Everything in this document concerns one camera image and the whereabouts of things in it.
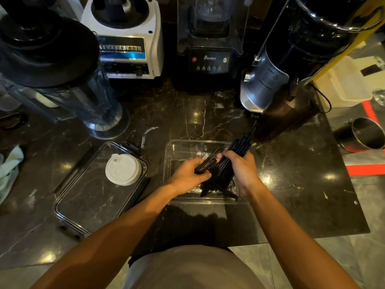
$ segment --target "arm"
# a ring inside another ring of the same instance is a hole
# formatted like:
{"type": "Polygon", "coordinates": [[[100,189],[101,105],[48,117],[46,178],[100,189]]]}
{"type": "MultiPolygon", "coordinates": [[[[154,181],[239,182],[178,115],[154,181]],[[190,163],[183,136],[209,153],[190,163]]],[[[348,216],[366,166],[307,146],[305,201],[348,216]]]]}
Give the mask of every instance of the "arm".
{"type": "Polygon", "coordinates": [[[194,174],[202,162],[201,158],[185,161],[167,185],[84,239],[31,289],[106,288],[170,200],[211,177],[210,173],[194,174]]]}
{"type": "Polygon", "coordinates": [[[291,218],[257,175],[253,155],[224,151],[294,289],[359,289],[348,273],[291,218]]]}

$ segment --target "white shirt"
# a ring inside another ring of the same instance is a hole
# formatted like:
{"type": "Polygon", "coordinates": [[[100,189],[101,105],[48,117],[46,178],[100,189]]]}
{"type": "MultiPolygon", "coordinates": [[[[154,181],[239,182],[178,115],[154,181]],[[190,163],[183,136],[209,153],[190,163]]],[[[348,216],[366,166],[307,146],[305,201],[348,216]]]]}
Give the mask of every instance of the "white shirt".
{"type": "Polygon", "coordinates": [[[264,289],[254,272],[221,248],[185,245],[151,253],[130,267],[123,289],[264,289]]]}

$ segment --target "hand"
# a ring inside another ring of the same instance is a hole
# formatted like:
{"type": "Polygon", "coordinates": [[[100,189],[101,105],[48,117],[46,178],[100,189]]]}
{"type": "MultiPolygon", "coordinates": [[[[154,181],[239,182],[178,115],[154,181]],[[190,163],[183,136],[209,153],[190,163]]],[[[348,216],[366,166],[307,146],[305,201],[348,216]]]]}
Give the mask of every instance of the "hand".
{"type": "Polygon", "coordinates": [[[231,160],[239,189],[245,197],[249,198],[253,191],[260,187],[265,187],[259,179],[254,156],[250,151],[247,151],[243,158],[234,151],[228,150],[224,150],[223,155],[231,160]]]}
{"type": "Polygon", "coordinates": [[[188,191],[195,188],[200,183],[208,180],[211,177],[211,173],[206,171],[202,175],[196,175],[194,169],[203,162],[203,159],[196,157],[190,160],[186,160],[171,176],[168,184],[175,190],[174,197],[185,194],[188,191]]]}

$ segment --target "white cup lid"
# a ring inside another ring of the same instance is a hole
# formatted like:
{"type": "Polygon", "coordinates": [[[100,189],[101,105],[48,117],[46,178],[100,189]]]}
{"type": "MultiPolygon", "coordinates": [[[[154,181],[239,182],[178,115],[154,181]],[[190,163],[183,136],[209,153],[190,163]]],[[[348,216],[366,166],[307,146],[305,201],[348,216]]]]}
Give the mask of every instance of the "white cup lid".
{"type": "Polygon", "coordinates": [[[141,172],[140,163],[129,154],[113,154],[105,167],[107,178],[119,185],[132,184],[141,172]]]}

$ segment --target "stainless steel cup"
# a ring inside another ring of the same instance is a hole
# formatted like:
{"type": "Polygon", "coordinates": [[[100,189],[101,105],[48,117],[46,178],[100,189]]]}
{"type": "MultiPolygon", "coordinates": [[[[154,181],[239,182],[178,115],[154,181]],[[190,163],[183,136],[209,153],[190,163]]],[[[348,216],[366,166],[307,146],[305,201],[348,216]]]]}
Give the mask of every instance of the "stainless steel cup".
{"type": "Polygon", "coordinates": [[[333,133],[342,155],[385,148],[384,130],[367,117],[350,120],[333,133]]]}

